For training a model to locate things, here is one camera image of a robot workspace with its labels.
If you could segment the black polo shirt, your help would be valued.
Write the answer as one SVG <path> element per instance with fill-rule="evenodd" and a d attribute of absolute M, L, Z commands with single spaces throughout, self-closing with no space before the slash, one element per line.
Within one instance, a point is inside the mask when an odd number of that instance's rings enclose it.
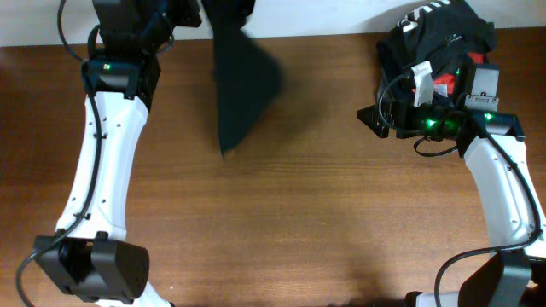
<path fill-rule="evenodd" d="M 203 0 L 212 29 L 222 155 L 235 149 L 282 91 L 278 61 L 244 31 L 255 0 Z"/>

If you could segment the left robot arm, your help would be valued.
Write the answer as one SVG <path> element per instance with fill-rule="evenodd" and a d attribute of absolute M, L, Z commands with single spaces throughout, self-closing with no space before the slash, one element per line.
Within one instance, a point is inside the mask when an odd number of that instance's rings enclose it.
<path fill-rule="evenodd" d="M 84 138 L 66 206 L 31 260 L 66 295 L 100 306 L 164 306 L 148 251 L 126 239 L 133 159 L 159 81 L 159 54 L 179 26 L 197 27 L 195 1 L 102 1 L 81 64 Z"/>

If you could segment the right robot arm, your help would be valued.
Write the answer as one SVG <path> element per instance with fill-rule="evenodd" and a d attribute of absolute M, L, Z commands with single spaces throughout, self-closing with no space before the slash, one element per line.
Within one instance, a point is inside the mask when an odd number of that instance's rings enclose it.
<path fill-rule="evenodd" d="M 526 161 L 518 117 L 497 110 L 499 69 L 470 64 L 456 72 L 451 102 L 436 103 L 425 61 L 383 80 L 375 104 L 357 117 L 378 137 L 453 140 L 479 191 L 490 246 L 447 260 L 432 293 L 408 293 L 406 306 L 543 306 L 545 215 Z"/>

